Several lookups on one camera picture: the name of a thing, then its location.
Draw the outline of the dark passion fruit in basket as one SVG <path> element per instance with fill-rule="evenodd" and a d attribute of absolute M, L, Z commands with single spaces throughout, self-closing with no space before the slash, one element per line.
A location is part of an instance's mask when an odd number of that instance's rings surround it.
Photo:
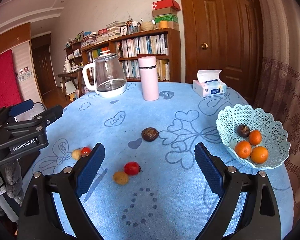
<path fill-rule="evenodd" d="M 247 138 L 250 135 L 250 128 L 246 125 L 239 125 L 236 132 L 238 136 Z"/>

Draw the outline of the brown patterned curtain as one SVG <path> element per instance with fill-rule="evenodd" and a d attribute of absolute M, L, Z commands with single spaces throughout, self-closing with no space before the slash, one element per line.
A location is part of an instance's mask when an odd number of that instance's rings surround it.
<path fill-rule="evenodd" d="M 264 29 L 262 71 L 255 107 L 288 132 L 285 167 L 293 191 L 293 221 L 300 220 L 300 3 L 260 0 Z"/>

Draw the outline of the wooden bookshelf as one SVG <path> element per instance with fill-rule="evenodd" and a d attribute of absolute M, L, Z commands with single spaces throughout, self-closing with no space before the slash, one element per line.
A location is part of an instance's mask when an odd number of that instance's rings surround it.
<path fill-rule="evenodd" d="M 110 50 L 117 54 L 124 66 L 130 66 L 140 57 L 154 56 L 169 64 L 168 81 L 181 82 L 181 38 L 180 32 L 172 28 L 141 31 L 123 35 L 103 42 L 91 42 L 85 46 L 72 42 L 64 48 L 66 56 L 73 55 L 73 64 L 91 63 L 93 56 Z"/>

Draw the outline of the wooden side table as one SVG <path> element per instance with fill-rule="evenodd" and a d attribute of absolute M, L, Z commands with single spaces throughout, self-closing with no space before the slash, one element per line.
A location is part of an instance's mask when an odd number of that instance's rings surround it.
<path fill-rule="evenodd" d="M 78 69 L 74 72 L 57 74 L 57 77 L 62 79 L 62 91 L 65 99 L 67 99 L 65 84 L 68 81 L 71 81 L 75 88 L 78 89 L 79 97 L 82 96 L 82 69 Z"/>

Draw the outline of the orange cup on shelf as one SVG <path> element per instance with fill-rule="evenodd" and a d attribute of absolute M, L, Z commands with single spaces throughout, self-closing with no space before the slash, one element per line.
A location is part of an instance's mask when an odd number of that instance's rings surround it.
<path fill-rule="evenodd" d="M 168 28 L 168 21 L 162 20 L 159 22 L 159 28 L 160 29 L 166 29 Z"/>

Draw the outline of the blue patterned tablecloth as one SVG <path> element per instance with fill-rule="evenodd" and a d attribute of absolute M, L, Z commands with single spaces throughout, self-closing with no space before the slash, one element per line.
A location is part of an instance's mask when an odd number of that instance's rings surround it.
<path fill-rule="evenodd" d="M 49 144 L 24 177 L 24 187 L 37 171 L 46 175 L 73 166 L 73 150 L 101 143 L 105 159 L 81 202 L 102 237 L 194 239 L 219 201 L 194 159 L 196 144 L 204 143 L 226 165 L 253 173 L 226 151 L 216 128 L 219 111 L 246 100 L 231 88 L 202 98 L 185 83 L 162 82 L 159 92 L 156 101 L 145 101 L 141 84 L 130 82 L 115 98 L 91 92 L 70 103 L 47 127 Z M 142 139 L 147 127 L 158 130 L 156 140 Z M 141 172 L 126 185 L 115 183 L 113 174 L 130 161 Z"/>

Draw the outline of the red cherry tomato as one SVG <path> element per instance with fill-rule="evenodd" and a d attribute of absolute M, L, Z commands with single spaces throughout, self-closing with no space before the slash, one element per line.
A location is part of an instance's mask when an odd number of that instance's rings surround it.
<path fill-rule="evenodd" d="M 89 147 L 87 147 L 87 146 L 83 147 L 81 149 L 81 156 L 82 157 L 86 157 L 86 156 L 88 156 L 90 154 L 90 152 L 91 152 L 91 149 Z"/>
<path fill-rule="evenodd" d="M 137 162 L 130 161 L 124 166 L 124 172 L 129 176 L 135 176 L 141 172 L 141 167 Z"/>

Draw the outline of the orange tangerine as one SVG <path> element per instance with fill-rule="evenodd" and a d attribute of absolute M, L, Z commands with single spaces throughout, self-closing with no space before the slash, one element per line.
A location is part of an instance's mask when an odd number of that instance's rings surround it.
<path fill-rule="evenodd" d="M 261 135 L 260 131 L 255 129 L 250 132 L 249 142 L 251 145 L 253 145 L 253 146 L 259 145 L 261 143 L 261 141 L 262 141 L 262 135 Z"/>
<path fill-rule="evenodd" d="M 250 158 L 254 163 L 262 164 L 268 159 L 268 150 L 265 147 L 257 146 L 252 150 Z"/>
<path fill-rule="evenodd" d="M 238 157 L 246 159 L 252 153 L 252 146 L 248 141 L 243 140 L 235 145 L 234 151 Z"/>

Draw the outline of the red fabric panel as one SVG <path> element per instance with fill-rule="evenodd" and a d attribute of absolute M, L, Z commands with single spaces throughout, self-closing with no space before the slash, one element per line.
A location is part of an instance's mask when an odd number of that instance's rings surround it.
<path fill-rule="evenodd" d="M 0 108 L 22 102 L 15 76 L 12 50 L 0 55 Z"/>

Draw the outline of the pink thermos bottle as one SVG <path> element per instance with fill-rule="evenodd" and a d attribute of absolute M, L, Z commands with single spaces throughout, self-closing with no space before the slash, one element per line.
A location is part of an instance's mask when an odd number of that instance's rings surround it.
<path fill-rule="evenodd" d="M 156 57 L 140 57 L 138 63 L 143 99 L 155 101 L 159 98 Z"/>

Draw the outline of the brass door knob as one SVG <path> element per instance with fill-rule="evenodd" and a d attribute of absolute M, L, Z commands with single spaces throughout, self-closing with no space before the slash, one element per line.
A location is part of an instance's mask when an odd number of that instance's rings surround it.
<path fill-rule="evenodd" d="M 207 50 L 208 49 L 208 44 L 203 42 L 202 44 L 200 44 L 201 49 L 203 50 Z"/>

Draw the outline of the red box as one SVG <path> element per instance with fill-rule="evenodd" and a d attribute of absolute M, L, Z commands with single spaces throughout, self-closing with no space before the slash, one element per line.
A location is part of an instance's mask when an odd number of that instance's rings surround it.
<path fill-rule="evenodd" d="M 160 0 L 152 3 L 153 10 L 172 8 L 176 11 L 180 11 L 180 5 L 175 0 Z"/>

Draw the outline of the tissue pack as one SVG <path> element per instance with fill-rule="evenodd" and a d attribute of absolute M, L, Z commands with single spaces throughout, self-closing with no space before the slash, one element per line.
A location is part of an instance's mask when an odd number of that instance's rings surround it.
<path fill-rule="evenodd" d="M 193 81 L 193 90 L 200 97 L 205 98 L 226 93 L 227 85 L 220 79 L 221 70 L 199 70 Z"/>

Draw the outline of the green box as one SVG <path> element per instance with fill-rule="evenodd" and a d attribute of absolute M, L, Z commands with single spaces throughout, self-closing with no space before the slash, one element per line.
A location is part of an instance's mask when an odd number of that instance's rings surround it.
<path fill-rule="evenodd" d="M 160 23 L 161 21 L 179 23 L 178 17 L 174 14 L 157 15 L 154 17 L 154 21 L 155 23 Z"/>

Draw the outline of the brown wooden door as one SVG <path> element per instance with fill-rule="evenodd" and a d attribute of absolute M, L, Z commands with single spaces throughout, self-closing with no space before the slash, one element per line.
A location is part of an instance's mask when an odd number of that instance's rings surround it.
<path fill-rule="evenodd" d="M 185 81 L 220 69 L 221 81 L 253 104 L 260 82 L 263 23 L 259 0 L 181 0 Z M 200 44 L 208 44 L 203 50 Z"/>

